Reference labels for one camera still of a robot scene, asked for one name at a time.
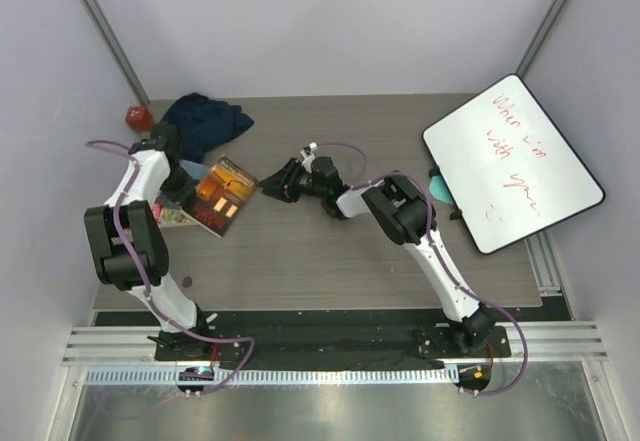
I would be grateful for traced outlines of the blue nineteen eighty-four book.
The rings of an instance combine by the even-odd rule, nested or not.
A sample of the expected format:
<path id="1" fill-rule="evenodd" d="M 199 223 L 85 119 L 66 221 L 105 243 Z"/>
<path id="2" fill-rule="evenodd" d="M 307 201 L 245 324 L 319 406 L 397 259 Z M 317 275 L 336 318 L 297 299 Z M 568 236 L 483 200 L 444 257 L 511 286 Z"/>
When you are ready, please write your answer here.
<path id="1" fill-rule="evenodd" d="M 210 168 L 206 165 L 192 162 L 189 160 L 181 160 L 180 166 L 185 170 L 185 172 L 191 176 L 196 182 L 200 182 L 206 174 L 209 172 Z"/>

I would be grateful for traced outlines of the red paperback book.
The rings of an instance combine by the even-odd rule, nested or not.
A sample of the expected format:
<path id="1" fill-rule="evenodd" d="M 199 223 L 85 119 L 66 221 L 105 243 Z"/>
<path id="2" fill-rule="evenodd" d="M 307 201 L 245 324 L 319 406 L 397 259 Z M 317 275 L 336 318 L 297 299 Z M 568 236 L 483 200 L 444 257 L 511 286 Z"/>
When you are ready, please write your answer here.
<path id="1" fill-rule="evenodd" d="M 193 226 L 196 224 L 195 221 L 184 215 L 180 209 L 168 207 L 161 202 L 154 203 L 152 214 L 160 228 Z"/>

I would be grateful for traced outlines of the dark orange cover book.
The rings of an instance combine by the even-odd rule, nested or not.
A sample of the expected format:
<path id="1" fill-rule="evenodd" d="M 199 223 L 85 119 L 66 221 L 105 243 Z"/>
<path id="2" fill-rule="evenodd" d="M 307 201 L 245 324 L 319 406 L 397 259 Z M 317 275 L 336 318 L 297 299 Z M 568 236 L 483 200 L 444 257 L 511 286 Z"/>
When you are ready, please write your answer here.
<path id="1" fill-rule="evenodd" d="M 195 189 L 183 213 L 212 234 L 223 237 L 253 195 L 258 179 L 222 155 Z"/>

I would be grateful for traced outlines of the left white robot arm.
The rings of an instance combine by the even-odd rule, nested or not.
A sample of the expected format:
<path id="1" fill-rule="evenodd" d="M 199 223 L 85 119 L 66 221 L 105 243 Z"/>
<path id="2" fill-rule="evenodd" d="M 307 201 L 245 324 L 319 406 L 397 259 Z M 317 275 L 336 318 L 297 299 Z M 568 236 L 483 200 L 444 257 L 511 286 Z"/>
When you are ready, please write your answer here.
<path id="1" fill-rule="evenodd" d="M 195 180 L 180 165 L 180 131 L 159 123 L 150 135 L 127 147 L 92 140 L 90 148 L 127 159 L 116 191 L 84 214 L 84 226 L 99 281 L 139 300 L 156 318 L 160 332 L 150 340 L 159 348 L 182 351 L 193 360 L 213 346 L 204 315 L 169 272 L 169 251 L 153 215 L 158 195 L 181 207 L 195 199 Z"/>

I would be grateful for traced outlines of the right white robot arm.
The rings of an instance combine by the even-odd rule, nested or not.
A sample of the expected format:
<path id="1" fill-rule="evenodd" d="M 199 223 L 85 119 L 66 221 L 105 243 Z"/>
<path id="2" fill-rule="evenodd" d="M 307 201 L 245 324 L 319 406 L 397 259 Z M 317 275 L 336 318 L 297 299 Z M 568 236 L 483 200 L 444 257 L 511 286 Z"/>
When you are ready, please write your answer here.
<path id="1" fill-rule="evenodd" d="M 488 346 L 495 319 L 448 254 L 437 229 L 435 208 L 407 176 L 397 173 L 349 186 L 332 159 L 321 156 L 292 158 L 258 186 L 263 194 L 286 203 L 303 195 L 318 198 L 333 219 L 372 215 L 386 237 L 418 263 L 435 290 L 455 350 L 472 356 Z"/>

